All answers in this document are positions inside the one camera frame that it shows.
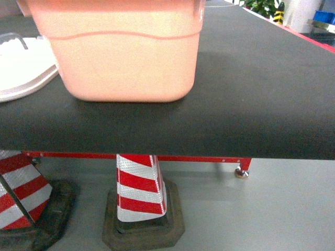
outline gray floor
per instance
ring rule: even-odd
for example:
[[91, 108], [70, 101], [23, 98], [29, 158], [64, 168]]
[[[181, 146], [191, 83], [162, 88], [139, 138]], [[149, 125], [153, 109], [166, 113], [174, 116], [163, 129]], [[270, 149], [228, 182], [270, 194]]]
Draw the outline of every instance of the gray floor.
[[[335, 250], [335, 161], [253, 159], [248, 180], [236, 164], [161, 162], [178, 185], [186, 232], [161, 250]], [[64, 237], [49, 250], [109, 249], [101, 240], [116, 162], [43, 158], [40, 171], [80, 187]]]

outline black rubber base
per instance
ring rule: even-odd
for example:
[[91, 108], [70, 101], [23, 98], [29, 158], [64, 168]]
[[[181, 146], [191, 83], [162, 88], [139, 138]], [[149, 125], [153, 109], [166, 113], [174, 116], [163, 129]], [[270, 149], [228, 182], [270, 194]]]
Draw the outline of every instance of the black rubber base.
[[117, 219], [116, 189], [109, 192], [103, 241], [111, 250], [151, 250], [173, 247], [177, 243], [185, 232], [182, 208], [177, 185], [166, 179], [164, 181], [167, 195], [166, 215], [155, 220], [120, 222]]
[[75, 187], [65, 180], [49, 183], [53, 188], [49, 202], [34, 226], [0, 230], [1, 251], [41, 251], [62, 237], [75, 198]]

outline red and white striped cone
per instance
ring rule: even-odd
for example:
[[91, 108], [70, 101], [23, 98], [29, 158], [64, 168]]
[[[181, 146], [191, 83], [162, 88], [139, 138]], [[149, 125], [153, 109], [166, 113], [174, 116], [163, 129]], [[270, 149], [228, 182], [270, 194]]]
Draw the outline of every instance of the red and white striped cone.
[[0, 229], [32, 226], [52, 187], [19, 151], [0, 150]]
[[117, 217], [122, 222], [156, 219], [166, 213], [165, 183], [155, 155], [117, 155]]

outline table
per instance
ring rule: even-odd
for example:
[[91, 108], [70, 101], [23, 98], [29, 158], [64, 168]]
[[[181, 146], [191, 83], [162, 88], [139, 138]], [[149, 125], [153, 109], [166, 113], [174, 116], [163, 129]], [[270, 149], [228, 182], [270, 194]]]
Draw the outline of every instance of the table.
[[[0, 19], [6, 32], [38, 35], [23, 16]], [[185, 98], [85, 102], [58, 76], [0, 104], [0, 149], [335, 159], [334, 69], [335, 54], [241, 7], [207, 6]]]

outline plastic container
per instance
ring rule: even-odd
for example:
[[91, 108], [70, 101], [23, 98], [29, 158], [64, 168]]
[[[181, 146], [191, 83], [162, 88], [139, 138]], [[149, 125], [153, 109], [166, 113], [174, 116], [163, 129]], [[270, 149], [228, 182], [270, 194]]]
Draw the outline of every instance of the plastic container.
[[331, 24], [333, 18], [335, 17], [334, 13], [331, 12], [322, 12], [320, 10], [317, 10], [315, 12], [313, 20], [319, 21], [319, 22], [325, 22], [327, 24]]
[[26, 3], [75, 97], [169, 102], [191, 90], [205, 0]]

